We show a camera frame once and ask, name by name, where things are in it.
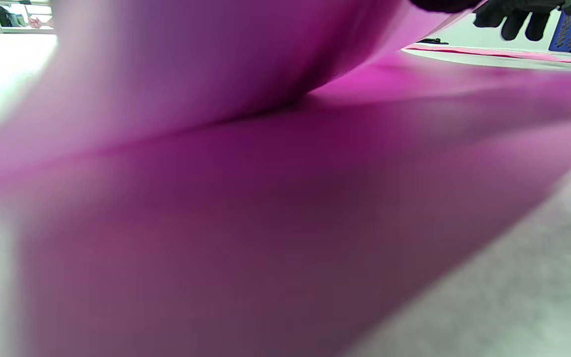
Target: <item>hand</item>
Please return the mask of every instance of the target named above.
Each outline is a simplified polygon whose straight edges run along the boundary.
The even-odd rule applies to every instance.
[[[564,0],[488,0],[474,11],[476,27],[501,27],[501,37],[511,41],[517,37],[526,18],[532,13],[525,35],[531,41],[543,38],[550,13]]]
[[[41,20],[39,20],[38,18],[28,18],[28,22],[30,24],[30,27],[32,27],[32,29],[40,29],[41,26],[43,26],[43,22],[41,22]]]

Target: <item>black glove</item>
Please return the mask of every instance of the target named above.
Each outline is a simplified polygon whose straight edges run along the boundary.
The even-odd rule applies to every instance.
[[[525,36],[531,41],[543,37],[550,13],[563,5],[564,0],[488,0],[474,11],[476,27],[501,27],[501,37],[506,41],[514,40],[523,27],[525,19],[532,13]]]

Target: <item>pink fabric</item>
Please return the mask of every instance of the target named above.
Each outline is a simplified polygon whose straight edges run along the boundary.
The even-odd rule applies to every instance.
[[[140,0],[55,6],[61,44],[0,128],[0,177],[276,108],[448,17],[407,0],[162,0],[144,28]]]
[[[156,32],[124,3],[57,23],[22,105],[50,114],[0,128],[16,356],[336,356],[571,170],[571,73],[397,54],[294,100],[437,14],[159,1]]]
[[[62,160],[0,184],[23,357],[337,356],[570,170],[571,73],[407,54]]]

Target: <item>gloved hand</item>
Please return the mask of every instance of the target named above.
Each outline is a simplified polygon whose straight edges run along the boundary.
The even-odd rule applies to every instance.
[[[563,5],[564,0],[488,0],[474,11],[476,27],[501,27],[501,37],[511,41],[517,37],[525,19],[532,13],[525,36],[539,41],[548,24],[550,13]]]

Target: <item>white wall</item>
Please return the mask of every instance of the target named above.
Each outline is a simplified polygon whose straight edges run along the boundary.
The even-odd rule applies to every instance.
[[[560,16],[559,11],[553,11],[543,39],[533,42],[525,38],[524,24],[519,36],[512,41],[504,41],[500,37],[500,29],[478,29],[473,26],[474,14],[469,14],[444,30],[440,30],[429,38],[441,38],[455,47],[494,48],[503,50],[526,50],[530,52],[546,52],[552,40]]]

